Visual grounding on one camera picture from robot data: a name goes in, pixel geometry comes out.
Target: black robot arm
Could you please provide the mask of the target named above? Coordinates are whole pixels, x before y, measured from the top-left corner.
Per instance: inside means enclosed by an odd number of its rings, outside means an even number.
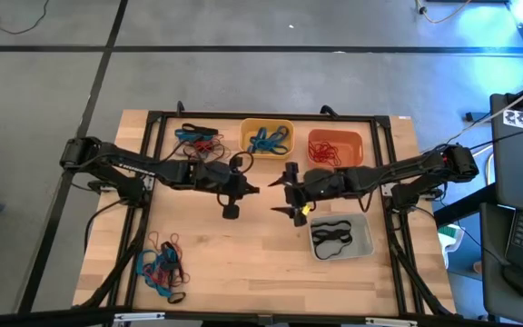
[[[343,167],[334,171],[311,169],[298,182],[298,165],[286,163],[286,171],[270,186],[283,184],[289,207],[272,208],[286,213],[295,226],[306,224],[308,203],[336,198],[360,199],[372,194],[383,184],[419,176],[411,183],[396,184],[391,188],[392,209],[404,210],[417,204],[419,196],[446,182],[471,181],[479,173],[469,148],[460,145],[442,145],[420,156],[381,167]]]
[[[84,137],[67,142],[60,165],[66,171],[95,176],[100,182],[89,183],[91,188],[99,190],[100,187],[111,186],[132,206],[143,206],[147,202],[143,179],[127,176],[114,167],[153,177],[174,190],[227,195],[229,201],[223,204],[223,218],[227,219],[239,216],[239,207],[235,204],[237,200],[246,194],[260,192],[258,187],[247,183],[247,178],[239,171],[242,165],[240,154],[236,154],[229,164],[168,158],[156,160],[101,142],[95,137]]]

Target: concrete floor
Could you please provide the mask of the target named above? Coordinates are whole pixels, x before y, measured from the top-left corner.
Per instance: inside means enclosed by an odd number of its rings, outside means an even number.
[[[29,25],[43,2],[0,1],[3,23]],[[104,45],[118,3],[51,0],[33,32],[0,32],[0,45]],[[405,0],[130,3],[118,45],[523,46],[503,5],[472,4],[430,25]],[[455,6],[432,4],[430,15]],[[58,158],[80,122],[100,57],[0,53],[0,313],[15,309],[59,178]],[[171,110],[177,100],[190,111],[316,113],[329,104],[341,114],[410,115],[424,149],[465,126],[462,114],[488,110],[490,94],[521,88],[523,55],[113,54],[89,134],[110,141],[123,109]],[[482,126],[460,141],[489,138]],[[449,202],[483,181],[450,187]],[[70,192],[35,310],[70,306],[96,203],[94,195]],[[481,314],[480,288],[451,277],[458,310]]]

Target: black cable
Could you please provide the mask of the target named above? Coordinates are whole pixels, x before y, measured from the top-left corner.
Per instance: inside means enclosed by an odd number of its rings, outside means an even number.
[[[98,210],[96,213],[94,213],[92,215],[92,217],[90,217],[90,219],[88,219],[88,223],[86,224],[86,233],[84,234],[84,254],[86,254],[86,249],[88,248],[88,237],[89,237],[90,228],[92,227],[92,222],[94,221],[94,218],[96,218],[100,213],[103,213],[106,210],[114,207],[115,205],[121,204],[124,202],[126,202],[126,199],[118,199],[117,201],[114,201],[113,203],[110,203],[110,204],[106,205],[104,208]]]
[[[347,220],[341,220],[341,221],[332,222],[332,223],[330,223],[330,222],[326,222],[326,223],[315,223],[315,224],[312,224],[312,225],[310,226],[310,228],[318,228],[318,227],[322,227],[322,226],[333,227],[333,226],[338,226],[338,225],[340,225],[340,224],[345,224],[345,225],[349,226],[349,230],[350,230],[350,228],[352,227],[352,224],[351,224],[349,221],[347,221]]]
[[[74,183],[74,182],[71,182],[71,185],[72,185],[73,187],[77,188],[77,189],[82,190],[82,191],[88,191],[88,192],[94,192],[94,193],[96,193],[95,190],[90,189],[90,188],[87,188],[87,187],[80,186],[80,185],[78,185],[77,183]]]
[[[36,28],[40,24],[42,19],[44,19],[45,15],[47,15],[47,4],[49,2],[50,2],[50,0],[45,0],[44,12],[42,13],[42,15],[39,18],[37,18],[37,20],[35,21],[35,23],[31,27],[26,28],[25,30],[13,32],[13,31],[6,30],[6,29],[4,29],[3,27],[0,26],[0,31],[6,32],[6,33],[8,33],[10,35],[20,35],[20,34],[23,34],[23,33],[26,33],[26,32],[29,32],[29,31],[33,30],[34,28]]]
[[[170,153],[169,155],[167,155],[166,157],[164,157],[164,159],[162,159],[162,160],[159,162],[159,164],[164,163],[165,161],[171,159],[171,157],[172,157],[174,154],[177,153],[177,150],[179,150],[179,148],[181,148],[181,145],[186,144],[186,143],[190,143],[190,141],[180,141],[180,142],[177,144],[177,146],[175,146],[175,147],[173,148],[173,150],[171,151],[171,153]]]
[[[405,228],[405,224],[404,223],[402,223],[399,227],[392,227],[391,230],[393,232],[398,232],[398,231],[402,230],[403,228]]]
[[[494,144],[494,143],[499,142],[499,141],[501,141],[501,140],[505,140],[505,139],[507,139],[507,138],[509,138],[509,137],[516,136],[516,135],[520,135],[520,134],[523,134],[523,131],[521,131],[521,132],[516,132],[516,133],[510,134],[510,135],[506,135],[506,136],[502,136],[502,137],[498,137],[497,139],[493,139],[493,140],[491,140],[491,141],[487,141],[487,142],[484,142],[484,143],[482,143],[482,144],[474,145],[474,146],[470,147],[469,149],[470,149],[470,150],[477,149],[477,148],[482,147],[482,146],[484,146],[484,145]]]
[[[367,206],[366,208],[364,207],[364,205],[362,205],[362,198],[360,197],[359,198],[359,205],[360,205],[360,209],[366,213],[369,209],[370,209],[370,202],[372,201],[372,194],[374,193],[374,191],[370,192],[369,193],[369,200],[367,200]]]
[[[237,154],[234,154],[234,155],[232,156],[232,159],[235,158],[235,157],[237,157],[237,156],[239,156],[239,155],[242,155],[242,154],[247,154],[247,155],[249,155],[250,158],[251,158],[252,160],[250,161],[250,165],[247,166],[247,168],[245,168],[244,170],[240,171],[240,174],[244,174],[244,173],[249,172],[250,169],[253,167],[253,154],[250,154],[250,153],[247,152],[247,151],[241,151],[241,152],[238,152]]]
[[[229,204],[223,204],[223,203],[222,203],[222,198],[221,198],[221,196],[222,196],[222,195],[221,195],[220,193],[217,193],[217,203],[218,203],[220,206],[222,206],[222,207],[225,207],[225,206],[229,205]]]
[[[473,127],[475,124],[479,123],[482,119],[484,119],[484,118],[486,118],[487,116],[489,116],[489,114],[490,114],[490,113],[484,114],[483,117],[481,117],[481,118],[479,118],[477,121],[473,122],[473,123],[472,123],[469,127],[467,127],[467,128],[471,128],[471,127]],[[446,142],[446,144],[449,144],[449,142],[453,141],[453,139],[458,138],[458,136],[461,136],[461,135],[456,135],[456,136],[451,137],[451,138]]]
[[[349,242],[349,243],[346,243],[346,244],[342,245],[342,246],[340,247],[340,249],[339,249],[336,253],[333,253],[333,254],[327,256],[326,258],[322,258],[322,257],[320,257],[320,256],[318,255],[318,252],[317,252],[317,248],[318,248],[318,247],[317,247],[317,246],[314,246],[314,255],[316,255],[316,258],[318,258],[318,259],[320,259],[320,260],[328,260],[328,259],[330,259],[330,258],[333,257],[333,256],[336,256],[336,255],[341,254],[341,253],[342,253],[342,250],[344,250],[345,247],[347,247],[347,246],[349,246],[349,245],[351,245],[351,244],[352,244],[352,242]]]
[[[446,208],[447,205],[443,203],[443,199],[439,199],[439,202],[443,205],[443,208]],[[423,210],[423,209],[420,209],[422,210],[423,212],[427,213],[428,215],[430,215],[433,219],[435,219],[435,215],[433,215],[432,213],[428,212],[427,210]],[[469,238],[471,239],[471,241],[473,241],[475,244],[477,244],[482,250],[485,250],[487,253],[489,253],[489,255],[491,255],[494,259],[496,259],[496,261],[501,264],[501,265],[504,265],[504,263],[496,256],[496,254],[492,253],[490,250],[486,249],[485,247],[483,247],[483,245],[481,245],[478,241],[476,241],[475,238],[473,238],[473,236],[471,236],[471,234],[468,233],[468,231],[466,231],[465,229],[463,229],[463,227],[461,227],[461,224],[459,223],[459,220],[456,221],[456,223],[458,224],[459,228],[467,235],[469,236]]]
[[[471,236],[470,233],[468,233],[468,231],[466,231],[465,229],[463,229],[463,227],[461,227],[461,224],[459,223],[459,221],[457,221],[457,224],[459,226],[459,228],[461,228],[461,230],[467,235],[469,236],[469,238],[471,239],[471,241],[473,241],[475,244],[477,244],[481,249],[485,250],[487,253],[489,253],[489,255],[491,255],[494,259],[496,259],[496,261],[501,264],[501,265],[505,265],[502,261],[499,260],[499,258],[496,256],[496,254],[492,253],[490,250],[486,249],[485,247],[483,247],[478,241],[476,241],[475,238],[473,238],[473,236]]]
[[[423,208],[421,208],[421,207],[418,207],[418,206],[416,206],[416,205],[413,205],[411,208],[413,208],[413,209],[417,209],[417,210],[421,210],[422,212],[424,212],[424,213],[430,215],[431,217],[433,217],[433,219],[435,219],[435,217],[433,216],[433,213],[429,212],[428,210],[425,210],[425,209],[423,209]],[[400,230],[402,230],[402,229],[404,229],[404,228],[405,228],[405,224],[402,223],[399,227],[393,227],[391,230],[392,230],[393,232],[398,232],[398,231],[400,231]]]
[[[445,182],[445,183],[443,184],[443,195],[441,195],[441,198],[439,199],[440,201],[445,200],[445,196],[447,195],[447,185],[448,185],[448,184],[449,184],[449,183],[447,183],[447,182]]]
[[[217,144],[214,144],[212,142],[212,149],[208,153],[208,152],[199,152],[197,150],[197,146],[196,146],[195,142],[191,142],[191,141],[185,140],[184,142],[185,143],[189,143],[190,146],[193,148],[193,150],[194,150],[193,153],[192,154],[187,153],[187,147],[184,147],[182,154],[178,154],[177,152],[175,152],[175,154],[177,154],[177,155],[186,155],[189,160],[191,160],[192,158],[196,158],[197,160],[200,160],[200,161],[203,161],[203,162],[205,162],[205,160],[209,157],[209,154],[215,154],[216,155],[216,157],[214,159],[210,160],[209,162],[214,162],[214,161],[218,161],[218,160],[223,159],[223,157],[225,156],[225,151],[226,150],[229,152],[229,154],[227,156],[229,157],[229,155],[231,155],[231,153],[232,153],[231,149],[229,149],[227,146],[223,145],[220,140],[214,140],[214,141],[217,141]],[[222,153],[221,154],[216,154],[215,153],[215,151],[216,151],[215,149],[218,148],[218,147],[222,148]]]

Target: yellow bowl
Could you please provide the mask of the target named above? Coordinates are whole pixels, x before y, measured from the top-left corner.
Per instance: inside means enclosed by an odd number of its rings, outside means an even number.
[[[288,148],[286,154],[273,154],[269,151],[256,151],[253,153],[254,158],[259,159],[286,159],[290,156],[294,149],[294,124],[288,120],[282,119],[258,119],[258,118],[247,118],[242,121],[240,125],[240,148],[242,151],[247,151],[247,148],[252,145],[250,138],[256,136],[260,128],[265,127],[268,130],[268,136],[278,130],[278,127],[286,126],[290,131],[288,136],[281,142],[281,145]]]

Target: white sticker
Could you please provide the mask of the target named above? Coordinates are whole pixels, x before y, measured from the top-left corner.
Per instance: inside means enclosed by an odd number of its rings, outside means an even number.
[[[516,110],[504,110],[504,114],[502,116],[504,117],[504,124],[523,128],[523,112]]]

